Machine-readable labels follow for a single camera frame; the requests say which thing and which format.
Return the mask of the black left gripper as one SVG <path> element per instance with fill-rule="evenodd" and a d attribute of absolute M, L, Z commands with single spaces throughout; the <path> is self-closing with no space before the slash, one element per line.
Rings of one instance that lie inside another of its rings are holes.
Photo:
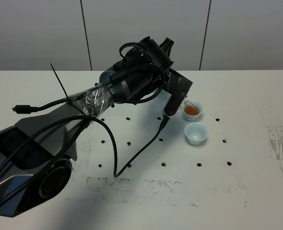
<path fill-rule="evenodd" d="M 158 45 L 149 36 L 119 48 L 122 60 L 112 66 L 112 95 L 115 101 L 150 101 L 166 82 L 173 64 L 170 53 L 174 41 L 166 38 Z"/>

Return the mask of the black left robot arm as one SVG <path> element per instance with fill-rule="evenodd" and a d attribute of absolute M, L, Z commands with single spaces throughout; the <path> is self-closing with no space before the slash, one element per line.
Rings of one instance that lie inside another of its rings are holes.
<path fill-rule="evenodd" d="M 77 159 L 78 136 L 113 104 L 145 103 L 165 88 L 173 43 L 157 44 L 149 37 L 126 43 L 128 52 L 94 87 L 41 107 L 14 107 L 18 114 L 53 111 L 0 131 L 0 216 L 15 217 L 59 194 Z"/>

